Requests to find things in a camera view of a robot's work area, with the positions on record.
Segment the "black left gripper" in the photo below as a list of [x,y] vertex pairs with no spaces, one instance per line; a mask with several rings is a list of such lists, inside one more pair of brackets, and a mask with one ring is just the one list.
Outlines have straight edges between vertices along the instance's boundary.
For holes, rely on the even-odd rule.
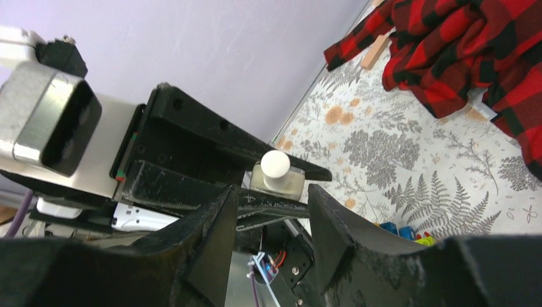
[[[215,200],[226,184],[241,184],[273,148],[207,108],[181,89],[160,83],[139,104],[110,170],[113,198],[182,217]],[[242,189],[238,231],[283,219],[308,218],[304,203]]]

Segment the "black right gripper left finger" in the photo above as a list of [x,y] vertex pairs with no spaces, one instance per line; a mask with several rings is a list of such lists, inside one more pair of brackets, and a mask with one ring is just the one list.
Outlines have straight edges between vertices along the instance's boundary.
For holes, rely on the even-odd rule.
[[127,246],[1,240],[2,306],[223,306],[238,187]]

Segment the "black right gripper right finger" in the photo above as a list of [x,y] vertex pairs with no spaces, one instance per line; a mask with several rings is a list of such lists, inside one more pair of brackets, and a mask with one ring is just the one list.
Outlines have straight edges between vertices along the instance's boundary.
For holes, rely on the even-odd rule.
[[406,240],[343,207],[316,184],[308,207],[328,306],[540,306],[541,237]]

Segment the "white cap nail polish bottle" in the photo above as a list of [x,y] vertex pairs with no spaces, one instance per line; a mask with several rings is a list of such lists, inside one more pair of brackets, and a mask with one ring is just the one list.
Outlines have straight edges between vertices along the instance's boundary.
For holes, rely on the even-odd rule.
[[271,150],[254,165],[249,189],[299,201],[305,181],[305,171],[292,166],[287,154]]

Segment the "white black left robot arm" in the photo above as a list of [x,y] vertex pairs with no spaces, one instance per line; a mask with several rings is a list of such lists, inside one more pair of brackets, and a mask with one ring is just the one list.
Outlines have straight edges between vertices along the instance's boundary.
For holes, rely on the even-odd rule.
[[192,213],[228,185],[238,187],[236,228],[245,232],[306,218],[307,180],[331,172],[274,149],[170,84],[130,114],[105,177],[108,196],[38,186],[36,216],[111,233],[159,230]]

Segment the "green blue toy bricks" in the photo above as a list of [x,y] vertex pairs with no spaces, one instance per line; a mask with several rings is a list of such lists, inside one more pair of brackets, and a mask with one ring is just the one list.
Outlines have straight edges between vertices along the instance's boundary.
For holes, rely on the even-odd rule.
[[376,223],[376,225],[384,230],[387,230],[388,232],[398,235],[406,240],[414,241],[418,244],[422,244],[425,246],[433,246],[437,243],[437,240],[434,237],[432,237],[428,232],[424,232],[423,235],[415,233],[414,229],[411,226],[404,226],[404,227],[398,228],[392,222],[386,222],[386,223],[380,223],[380,224]]

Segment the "floral patterned table mat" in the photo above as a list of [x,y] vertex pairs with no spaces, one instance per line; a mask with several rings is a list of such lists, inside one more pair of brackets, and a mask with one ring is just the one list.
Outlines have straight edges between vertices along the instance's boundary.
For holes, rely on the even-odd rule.
[[348,209],[373,223],[411,226],[442,240],[454,235],[539,235],[541,176],[517,140],[495,124],[472,88],[460,110],[435,118],[409,90],[385,90],[391,40],[371,70],[371,45],[324,71],[275,146],[319,162],[324,183]]

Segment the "small wooden block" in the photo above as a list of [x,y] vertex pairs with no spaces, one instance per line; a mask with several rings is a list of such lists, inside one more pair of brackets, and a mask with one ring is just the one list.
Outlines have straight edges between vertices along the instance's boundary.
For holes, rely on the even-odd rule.
[[360,62],[360,66],[363,69],[371,70],[375,63],[378,61],[384,50],[389,44],[389,37],[387,35],[380,35],[372,43],[371,47],[367,51],[366,55]]

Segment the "red black plaid shirt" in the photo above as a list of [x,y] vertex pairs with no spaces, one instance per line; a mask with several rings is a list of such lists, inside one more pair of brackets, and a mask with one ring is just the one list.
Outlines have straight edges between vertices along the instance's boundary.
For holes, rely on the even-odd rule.
[[541,2],[384,1],[324,52],[328,70],[379,36],[391,40],[385,90],[411,91],[435,117],[461,108],[472,88],[541,176]]

